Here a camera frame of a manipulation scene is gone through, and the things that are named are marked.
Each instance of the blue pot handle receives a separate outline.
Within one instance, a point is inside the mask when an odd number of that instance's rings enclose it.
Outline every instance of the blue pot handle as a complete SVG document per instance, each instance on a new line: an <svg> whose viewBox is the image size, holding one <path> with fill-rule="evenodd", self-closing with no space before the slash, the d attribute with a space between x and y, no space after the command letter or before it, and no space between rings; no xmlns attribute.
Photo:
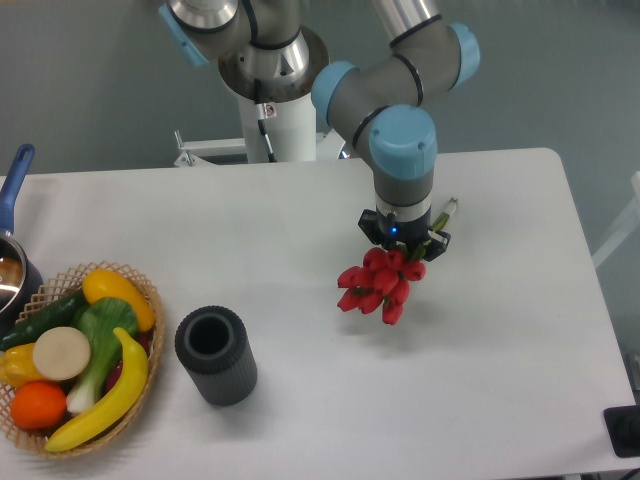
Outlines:
<svg viewBox="0 0 640 480"><path fill-rule="evenodd" d="M0 232L13 233L13 210L16 198L35 153L36 149L33 145L25 144L18 148L9 174L0 190Z"/></svg>

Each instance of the gray wall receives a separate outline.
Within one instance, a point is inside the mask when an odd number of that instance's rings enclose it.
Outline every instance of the gray wall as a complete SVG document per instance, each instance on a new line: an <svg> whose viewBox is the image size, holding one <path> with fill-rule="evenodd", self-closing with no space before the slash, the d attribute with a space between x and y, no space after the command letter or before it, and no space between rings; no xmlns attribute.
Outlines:
<svg viewBox="0 0 640 480"><path fill-rule="evenodd" d="M177 128L185 140L241 136L216 69L184 64L158 21L159 3L0 4L0 175L23 142L38 148L33 172L64 172L169 167ZM369 1L303 3L334 59L368 66L386 55ZM477 76L429 106L441 151L556 150L595 248L640 170L640 3L440 4L483 49ZM599 271L623 351L640 349L639 259L636 232Z"/></svg>

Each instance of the yellow pepper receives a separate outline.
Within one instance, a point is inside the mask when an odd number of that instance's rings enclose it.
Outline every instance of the yellow pepper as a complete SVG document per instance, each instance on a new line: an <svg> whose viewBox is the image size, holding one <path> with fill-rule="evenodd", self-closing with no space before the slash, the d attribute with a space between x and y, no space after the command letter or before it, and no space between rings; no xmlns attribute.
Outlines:
<svg viewBox="0 0 640 480"><path fill-rule="evenodd" d="M27 383L44 380L33 364L33 347L27 343L10 348L0 357L0 382L20 388Z"/></svg>
<svg viewBox="0 0 640 480"><path fill-rule="evenodd" d="M153 310L146 298L129 280L117 272L98 268L90 272L82 282L87 302L93 304L105 297L124 300L136 313L139 332L148 332L155 324Z"/></svg>

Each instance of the orange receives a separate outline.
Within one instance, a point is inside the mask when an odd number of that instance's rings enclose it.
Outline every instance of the orange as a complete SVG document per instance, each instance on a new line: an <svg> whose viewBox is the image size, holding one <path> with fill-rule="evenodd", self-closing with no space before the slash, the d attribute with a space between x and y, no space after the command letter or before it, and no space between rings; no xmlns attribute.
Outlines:
<svg viewBox="0 0 640 480"><path fill-rule="evenodd" d="M11 418L23 430L56 425L67 410L62 388L49 382L28 383L19 389L11 402Z"/></svg>

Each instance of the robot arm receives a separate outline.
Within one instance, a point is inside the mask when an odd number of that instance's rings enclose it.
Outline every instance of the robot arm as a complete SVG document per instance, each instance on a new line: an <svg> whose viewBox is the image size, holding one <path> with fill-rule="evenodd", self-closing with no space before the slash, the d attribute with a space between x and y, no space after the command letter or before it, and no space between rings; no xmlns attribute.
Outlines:
<svg viewBox="0 0 640 480"><path fill-rule="evenodd" d="M298 0L169 0L160 14L192 64L218 59L238 96L282 104L311 90L318 112L373 171L376 211L362 214L362 230L385 248L427 245L423 258L432 260L449 237L431 230L438 147L420 107L475 73L478 43L464 25L447 25L434 0L372 2L392 53L368 70L326 66L324 44L300 25Z"/></svg>
<svg viewBox="0 0 640 480"><path fill-rule="evenodd" d="M429 243L425 259L446 249L430 230L435 126L418 108L476 71L478 43L466 27L447 26L431 0L373 0L392 54L366 71L335 62L315 81L318 111L371 167L376 212L359 225L374 244L402 242L410 251Z"/></svg>

